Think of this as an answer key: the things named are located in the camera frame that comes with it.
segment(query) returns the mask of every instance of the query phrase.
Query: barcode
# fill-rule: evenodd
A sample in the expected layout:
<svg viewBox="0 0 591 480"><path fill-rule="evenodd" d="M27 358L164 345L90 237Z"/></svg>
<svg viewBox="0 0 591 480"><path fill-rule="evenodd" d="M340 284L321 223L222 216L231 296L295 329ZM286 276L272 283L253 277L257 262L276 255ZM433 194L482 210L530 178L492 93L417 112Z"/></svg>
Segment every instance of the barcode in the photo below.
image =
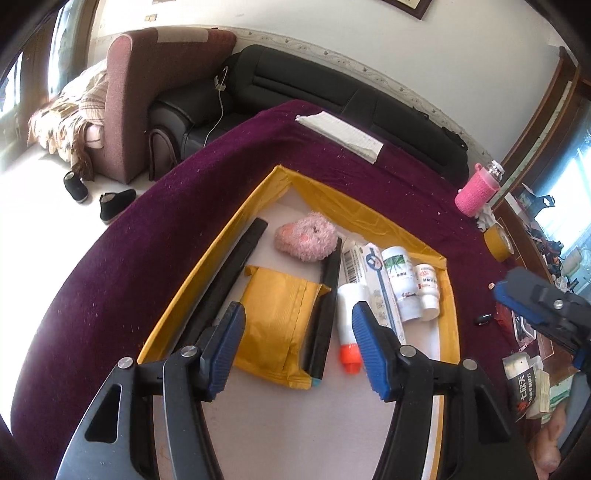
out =
<svg viewBox="0 0 591 480"><path fill-rule="evenodd" d="M361 282L361 276L359 275L356 263L353 260L353 254L351 253L351 250L347 250L343 253L343 260L345 261L345 275L347 276L347 283Z"/></svg>

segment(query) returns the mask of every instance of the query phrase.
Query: purple tablecloth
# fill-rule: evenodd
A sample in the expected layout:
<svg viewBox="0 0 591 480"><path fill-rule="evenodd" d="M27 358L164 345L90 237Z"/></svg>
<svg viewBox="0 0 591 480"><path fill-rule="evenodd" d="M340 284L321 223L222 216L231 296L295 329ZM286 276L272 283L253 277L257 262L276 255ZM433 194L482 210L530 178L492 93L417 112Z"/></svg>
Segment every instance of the purple tablecloth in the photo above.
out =
<svg viewBox="0 0 591 480"><path fill-rule="evenodd" d="M462 357L476 359L506 395L511 346L487 285L506 268L454 187L399 148L365 160L294 122L320 109L295 100L261 112L154 185L97 240L56 295L31 344L12 407L12 432L40 471L55 474L78 422L109 371L136 357L195 263L277 164L346 193L443 254L456 299Z"/></svg>

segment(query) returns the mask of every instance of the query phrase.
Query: white wall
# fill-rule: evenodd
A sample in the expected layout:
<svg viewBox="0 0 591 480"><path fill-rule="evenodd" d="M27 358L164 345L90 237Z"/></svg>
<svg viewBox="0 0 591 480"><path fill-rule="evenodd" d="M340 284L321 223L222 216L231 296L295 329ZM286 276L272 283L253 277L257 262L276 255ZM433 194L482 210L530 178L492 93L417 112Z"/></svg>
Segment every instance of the white wall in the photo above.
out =
<svg viewBox="0 0 591 480"><path fill-rule="evenodd" d="M101 0L92 38L166 24L286 35L362 62L440 108L502 160L558 62L524 0L433 0L422 21L381 0ZM149 14L156 22L144 22Z"/></svg>

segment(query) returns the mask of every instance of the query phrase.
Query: picture frame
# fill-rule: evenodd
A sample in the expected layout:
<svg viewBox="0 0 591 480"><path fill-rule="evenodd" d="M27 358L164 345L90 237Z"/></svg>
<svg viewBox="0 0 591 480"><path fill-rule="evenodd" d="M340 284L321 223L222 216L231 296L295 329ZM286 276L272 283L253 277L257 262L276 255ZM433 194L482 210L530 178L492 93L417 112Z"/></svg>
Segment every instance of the picture frame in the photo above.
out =
<svg viewBox="0 0 591 480"><path fill-rule="evenodd" d="M393 5L400 10L414 16L421 20L423 15L429 8L431 0L383 0L384 2Z"/></svg>

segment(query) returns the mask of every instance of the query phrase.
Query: metal screw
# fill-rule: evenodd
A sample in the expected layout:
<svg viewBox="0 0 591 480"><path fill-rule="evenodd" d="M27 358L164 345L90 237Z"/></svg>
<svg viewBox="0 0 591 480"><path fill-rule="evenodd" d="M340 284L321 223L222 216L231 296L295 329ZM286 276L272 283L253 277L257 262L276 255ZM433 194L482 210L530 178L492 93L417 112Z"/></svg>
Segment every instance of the metal screw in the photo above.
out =
<svg viewBox="0 0 591 480"><path fill-rule="evenodd" d="M185 357L195 356L197 347L194 345L187 345L181 348L181 355Z"/></svg>
<svg viewBox="0 0 591 480"><path fill-rule="evenodd" d="M417 354L417 351L415 350L415 348L413 346L403 345L402 347L400 347L400 355L402 355L402 356L406 356L408 358L411 358L412 356L415 356L416 354Z"/></svg>
<svg viewBox="0 0 591 480"><path fill-rule="evenodd" d="M463 362L462 365L464 366L464 368L466 370L476 370L478 368L478 364L472 360L471 358L466 358Z"/></svg>
<svg viewBox="0 0 591 480"><path fill-rule="evenodd" d="M130 356L125 356L121 360L117 362L117 366L125 370L126 368L131 367L134 364L134 359Z"/></svg>

